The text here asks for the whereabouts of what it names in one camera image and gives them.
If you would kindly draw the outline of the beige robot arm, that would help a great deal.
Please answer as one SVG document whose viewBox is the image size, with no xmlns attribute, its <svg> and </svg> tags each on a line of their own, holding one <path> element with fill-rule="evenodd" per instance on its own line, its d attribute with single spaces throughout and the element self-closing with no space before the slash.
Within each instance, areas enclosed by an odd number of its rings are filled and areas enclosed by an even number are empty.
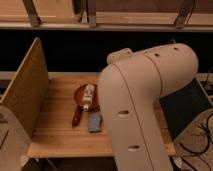
<svg viewBox="0 0 213 171">
<path fill-rule="evenodd" d="M 197 71 L 195 52 L 180 43 L 107 56 L 98 101 L 119 171 L 173 171 L 154 102 L 185 87 Z"/>
</svg>

